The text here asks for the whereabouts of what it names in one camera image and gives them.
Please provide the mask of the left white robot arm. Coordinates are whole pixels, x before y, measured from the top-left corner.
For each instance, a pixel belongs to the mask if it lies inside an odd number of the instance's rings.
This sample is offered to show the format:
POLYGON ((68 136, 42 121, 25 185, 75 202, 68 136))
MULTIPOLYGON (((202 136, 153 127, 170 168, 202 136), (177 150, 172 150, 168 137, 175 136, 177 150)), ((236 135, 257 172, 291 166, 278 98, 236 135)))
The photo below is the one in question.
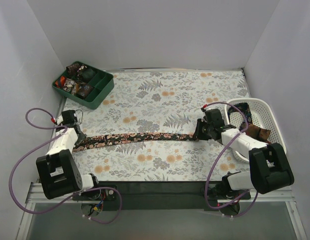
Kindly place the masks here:
POLYGON ((51 200, 74 192, 84 192, 90 200, 101 196, 101 187, 92 174, 81 174, 72 155, 78 134, 73 127, 59 130, 46 155, 38 157, 36 167, 44 195, 51 200))

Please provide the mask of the pink rose floral tie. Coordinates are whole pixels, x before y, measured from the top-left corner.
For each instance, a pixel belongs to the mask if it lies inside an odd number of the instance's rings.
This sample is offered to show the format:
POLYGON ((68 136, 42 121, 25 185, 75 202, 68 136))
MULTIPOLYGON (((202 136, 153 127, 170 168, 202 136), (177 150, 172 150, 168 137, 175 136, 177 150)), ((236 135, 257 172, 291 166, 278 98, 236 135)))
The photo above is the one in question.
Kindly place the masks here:
POLYGON ((108 146, 149 141, 198 141, 198 139, 192 134, 166 132, 105 134, 86 137, 84 140, 74 146, 72 152, 75 153, 108 146))

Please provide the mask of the brown blue floral tie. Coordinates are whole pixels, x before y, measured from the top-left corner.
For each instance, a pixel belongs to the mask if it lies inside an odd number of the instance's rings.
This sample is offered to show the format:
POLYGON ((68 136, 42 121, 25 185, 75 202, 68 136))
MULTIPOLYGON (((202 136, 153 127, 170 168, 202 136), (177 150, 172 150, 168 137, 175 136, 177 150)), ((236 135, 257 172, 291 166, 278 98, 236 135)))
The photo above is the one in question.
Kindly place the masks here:
POLYGON ((83 85, 76 93, 76 96, 80 99, 85 99, 93 90, 93 86, 89 84, 83 85))

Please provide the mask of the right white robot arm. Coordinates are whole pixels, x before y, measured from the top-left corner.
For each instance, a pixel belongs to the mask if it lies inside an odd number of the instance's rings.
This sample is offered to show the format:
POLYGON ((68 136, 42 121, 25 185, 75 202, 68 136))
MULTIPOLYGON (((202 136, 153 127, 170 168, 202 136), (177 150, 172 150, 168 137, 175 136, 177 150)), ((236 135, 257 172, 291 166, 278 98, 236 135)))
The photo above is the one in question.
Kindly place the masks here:
POLYGON ((221 192, 227 199, 234 198, 241 190, 267 194, 295 182, 284 148, 279 143, 267 144, 231 124, 214 126, 201 118, 197 120, 193 138, 215 140, 248 159, 249 172, 229 173, 222 177, 221 192))

